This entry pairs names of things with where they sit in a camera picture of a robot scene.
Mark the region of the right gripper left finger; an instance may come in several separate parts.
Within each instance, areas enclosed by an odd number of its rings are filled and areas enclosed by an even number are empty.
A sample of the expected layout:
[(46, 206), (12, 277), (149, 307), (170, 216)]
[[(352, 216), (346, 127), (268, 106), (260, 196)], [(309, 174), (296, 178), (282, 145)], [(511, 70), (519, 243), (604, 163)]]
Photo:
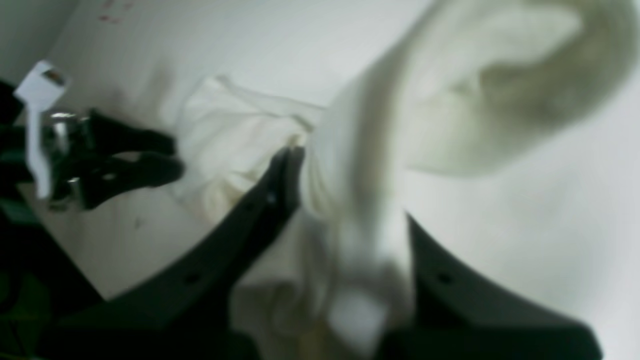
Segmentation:
[(43, 360), (258, 360), (234, 332), (236, 283), (298, 206), (303, 148), (279, 150), (258, 184), (177, 262), (114, 300), (60, 319), (39, 340)]

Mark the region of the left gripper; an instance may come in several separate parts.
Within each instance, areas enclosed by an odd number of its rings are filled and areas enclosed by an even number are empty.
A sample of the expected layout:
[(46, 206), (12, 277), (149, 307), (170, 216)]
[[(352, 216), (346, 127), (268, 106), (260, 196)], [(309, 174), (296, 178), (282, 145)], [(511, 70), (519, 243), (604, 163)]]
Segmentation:
[[(102, 114), (50, 110), (43, 115), (42, 142), (51, 168), (46, 203), (53, 212), (91, 211), (121, 194), (176, 182), (185, 166), (173, 137), (130, 126)], [(102, 155), (140, 153), (135, 161)]]

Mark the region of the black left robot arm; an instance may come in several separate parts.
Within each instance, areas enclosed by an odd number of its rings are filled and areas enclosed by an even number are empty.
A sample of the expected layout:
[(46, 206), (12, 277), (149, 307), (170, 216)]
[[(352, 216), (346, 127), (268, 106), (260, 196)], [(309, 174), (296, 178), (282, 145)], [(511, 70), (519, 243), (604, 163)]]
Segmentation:
[[(25, 294), (28, 276), (43, 286), (45, 303), (64, 316), (102, 301), (78, 267), (64, 255), (18, 191), (32, 182), (26, 166), (25, 128), (16, 125), (23, 104), (1, 83), (1, 316)], [(91, 108), (62, 116), (67, 136), (53, 134), (54, 207), (76, 203), (94, 210), (121, 194), (176, 182), (185, 173), (175, 140), (134, 127)]]

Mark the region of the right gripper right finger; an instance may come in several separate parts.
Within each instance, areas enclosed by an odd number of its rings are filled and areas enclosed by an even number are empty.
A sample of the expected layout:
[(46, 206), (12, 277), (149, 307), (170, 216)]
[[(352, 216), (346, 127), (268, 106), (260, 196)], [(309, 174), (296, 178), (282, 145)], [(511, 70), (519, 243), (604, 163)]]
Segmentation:
[(387, 333), (377, 360), (601, 360), (587, 324), (482, 276), (411, 216), (416, 310)]

